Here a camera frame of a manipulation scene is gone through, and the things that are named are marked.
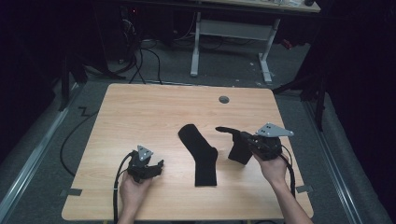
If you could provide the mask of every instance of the round hole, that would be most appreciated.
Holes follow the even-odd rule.
[[[229,99],[227,96],[220,96],[220,97],[219,97],[219,101],[220,101],[222,104],[228,104],[228,102],[230,102],[230,99]]]

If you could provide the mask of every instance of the desk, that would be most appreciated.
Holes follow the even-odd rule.
[[[222,104],[220,96],[229,97],[230,102]],[[266,122],[284,127],[274,95],[266,89],[112,84],[73,181],[72,189],[82,189],[82,193],[67,197],[62,216],[67,220],[112,219],[116,172],[122,159],[141,145],[154,152],[149,165],[164,160],[164,167],[162,175],[154,178],[137,220],[282,218],[259,164],[254,158],[246,166],[228,160],[232,136],[215,130],[226,126],[254,133]],[[195,163],[177,135],[188,123],[195,124],[219,152],[216,187],[194,186]],[[281,137],[281,141],[293,155],[289,138]],[[301,186],[304,182],[296,160],[293,167],[296,186]],[[296,198],[312,217],[307,193],[297,193]]]
[[[292,7],[287,4],[275,4],[273,1],[270,2],[262,0],[201,0],[199,3],[202,2],[238,5],[244,7],[262,7],[271,8],[274,10],[290,10],[315,13],[320,12],[320,7],[316,3],[312,7],[307,7],[306,5],[304,5],[304,1],[302,1],[302,3],[297,7]],[[280,18],[276,18],[272,26],[246,24],[239,22],[201,20],[201,13],[198,12],[195,25],[195,45],[191,61],[191,76],[198,76],[200,35],[219,35],[266,41],[266,44],[262,47],[262,53],[259,53],[259,61],[265,83],[271,84],[272,79],[267,64],[267,57],[274,41],[279,23]]]

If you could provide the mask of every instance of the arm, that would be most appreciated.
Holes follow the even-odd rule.
[[[143,200],[146,198],[152,178],[143,183],[136,183],[134,179],[125,172],[120,185],[120,196],[122,200],[122,211],[119,224],[132,224]]]
[[[280,157],[271,161],[263,161],[257,155],[254,155],[254,158],[256,158],[262,168],[262,175],[264,175],[265,179],[267,179],[274,190],[285,222],[288,224],[313,223],[304,209],[290,193],[290,189],[285,180],[286,163]]]

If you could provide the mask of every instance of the gray carpet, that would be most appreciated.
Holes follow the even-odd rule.
[[[249,49],[254,51],[260,45],[260,42],[254,42],[249,45]],[[213,46],[216,44],[209,43],[204,47]],[[235,48],[235,51],[232,51],[233,48],[235,45],[223,46],[217,50],[203,49],[199,68],[200,75],[195,78],[189,76],[191,46],[176,45],[173,48],[168,48],[158,44],[151,50],[155,51],[161,59],[161,79],[164,83],[273,89],[294,79],[309,46],[296,47],[291,50],[286,50],[279,45],[272,47],[268,58],[273,75],[271,85],[263,83],[255,53],[251,53],[251,50],[240,50],[240,48]],[[146,50],[142,52],[144,59],[141,68],[142,77],[147,82],[155,82],[158,80],[157,59]],[[110,68],[115,70],[120,66],[110,63]],[[135,69],[123,74],[127,79],[118,82],[128,82],[134,71]],[[65,197],[60,196],[60,192],[70,188],[73,178],[60,163],[60,150],[65,138],[87,118],[81,116],[81,107],[86,108],[86,114],[97,111],[102,103],[106,87],[113,82],[115,80],[106,77],[89,76],[88,83],[82,87],[81,93],[68,107],[69,112],[66,118],[52,137],[48,152],[9,217],[8,223],[69,223],[61,217]],[[141,82],[139,77],[134,80],[134,83],[137,82]],[[304,182],[313,188],[313,191],[308,194],[315,213],[313,221],[315,223],[349,223],[330,175],[331,172],[323,157],[322,144],[318,138],[316,127],[312,125],[311,118],[306,111],[306,106],[310,103],[301,102],[297,93],[296,91],[287,91],[279,94],[276,96],[276,102],[286,128],[295,132],[295,135],[290,138],[290,142]],[[24,162],[50,126],[50,121],[57,114],[59,102],[58,95],[53,105],[1,165],[0,193],[2,197],[7,194],[9,186],[18,175]],[[72,172],[78,168],[94,120],[95,116],[87,119],[70,136],[64,146],[64,162]],[[354,157],[353,150],[350,148],[329,98],[326,99],[323,128],[323,134],[359,209],[362,221],[364,223],[391,223],[359,162]]]

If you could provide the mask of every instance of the human hand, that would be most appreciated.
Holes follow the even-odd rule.
[[[262,168],[262,175],[265,179],[270,183],[270,185],[274,187],[278,187],[279,185],[285,185],[286,180],[286,163],[282,158],[276,157],[270,161],[263,161],[258,155],[253,153],[254,158],[259,162],[260,167]]]
[[[120,185],[120,196],[122,200],[122,211],[119,223],[133,223],[137,210],[146,198],[152,178],[136,183],[131,175],[124,172]]]

